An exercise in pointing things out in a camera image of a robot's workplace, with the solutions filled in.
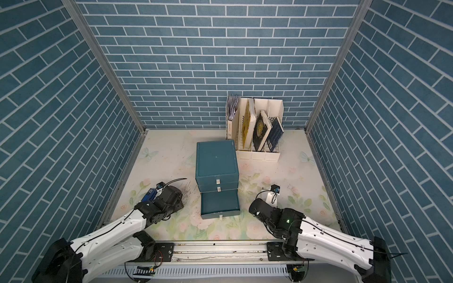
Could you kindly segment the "teal bottom drawer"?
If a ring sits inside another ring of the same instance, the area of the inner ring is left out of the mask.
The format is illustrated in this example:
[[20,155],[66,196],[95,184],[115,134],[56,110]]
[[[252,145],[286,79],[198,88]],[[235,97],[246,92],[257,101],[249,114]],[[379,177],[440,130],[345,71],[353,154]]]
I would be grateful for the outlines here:
[[237,189],[201,194],[202,219],[226,218],[240,213]]

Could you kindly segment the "teal drawer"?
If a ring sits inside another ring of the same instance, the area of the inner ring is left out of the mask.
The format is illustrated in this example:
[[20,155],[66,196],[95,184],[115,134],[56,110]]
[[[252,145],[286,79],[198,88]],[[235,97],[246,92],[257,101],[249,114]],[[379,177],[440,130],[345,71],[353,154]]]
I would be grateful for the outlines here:
[[229,173],[229,174],[221,174],[221,175],[206,175],[206,176],[196,175],[195,179],[197,180],[197,183],[200,186],[217,185],[217,180],[219,180],[219,185],[225,186],[228,183],[238,183],[239,173]]
[[237,189],[201,194],[202,219],[226,218],[240,213]]
[[200,193],[211,193],[211,192],[223,192],[228,190],[237,190],[239,187],[238,182],[227,182],[227,183],[220,183],[220,184],[207,184],[207,185],[199,185]]

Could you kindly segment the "teal drawer cabinet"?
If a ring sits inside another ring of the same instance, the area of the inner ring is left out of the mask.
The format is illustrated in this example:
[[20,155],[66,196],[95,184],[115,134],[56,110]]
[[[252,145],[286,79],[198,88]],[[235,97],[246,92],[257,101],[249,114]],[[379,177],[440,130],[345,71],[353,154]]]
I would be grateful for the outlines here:
[[195,176],[239,173],[233,140],[197,143]]

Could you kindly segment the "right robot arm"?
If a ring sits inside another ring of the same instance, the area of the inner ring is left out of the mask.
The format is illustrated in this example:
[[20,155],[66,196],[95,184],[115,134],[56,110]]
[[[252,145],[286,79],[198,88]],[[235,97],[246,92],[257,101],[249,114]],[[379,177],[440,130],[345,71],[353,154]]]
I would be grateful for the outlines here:
[[358,276],[364,283],[389,283],[391,262],[387,243],[380,237],[363,239],[322,225],[294,209],[272,207],[256,199],[249,213],[279,240],[269,259],[323,261]]

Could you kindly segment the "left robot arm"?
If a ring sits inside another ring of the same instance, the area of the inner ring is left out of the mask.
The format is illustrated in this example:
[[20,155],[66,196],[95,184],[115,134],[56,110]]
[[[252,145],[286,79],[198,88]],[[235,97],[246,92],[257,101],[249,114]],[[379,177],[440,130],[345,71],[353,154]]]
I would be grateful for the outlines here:
[[145,231],[180,211],[183,193],[164,186],[160,195],[146,196],[121,218],[83,237],[61,238],[50,245],[34,271],[34,283],[89,283],[99,275],[128,261],[162,262],[155,240]]

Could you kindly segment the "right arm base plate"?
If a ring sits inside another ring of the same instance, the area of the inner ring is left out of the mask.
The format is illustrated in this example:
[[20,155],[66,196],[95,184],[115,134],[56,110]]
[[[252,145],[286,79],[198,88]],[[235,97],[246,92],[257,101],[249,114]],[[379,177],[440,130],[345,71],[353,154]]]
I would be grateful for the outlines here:
[[297,253],[298,247],[285,242],[267,242],[267,258],[269,261],[304,261]]

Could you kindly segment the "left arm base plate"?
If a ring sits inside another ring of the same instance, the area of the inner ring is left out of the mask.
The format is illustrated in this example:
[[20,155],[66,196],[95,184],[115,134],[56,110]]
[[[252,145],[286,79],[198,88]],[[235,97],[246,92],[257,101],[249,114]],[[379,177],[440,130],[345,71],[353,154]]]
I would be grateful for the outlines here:
[[171,262],[175,244],[173,242],[157,242],[144,247],[143,251],[133,262]]

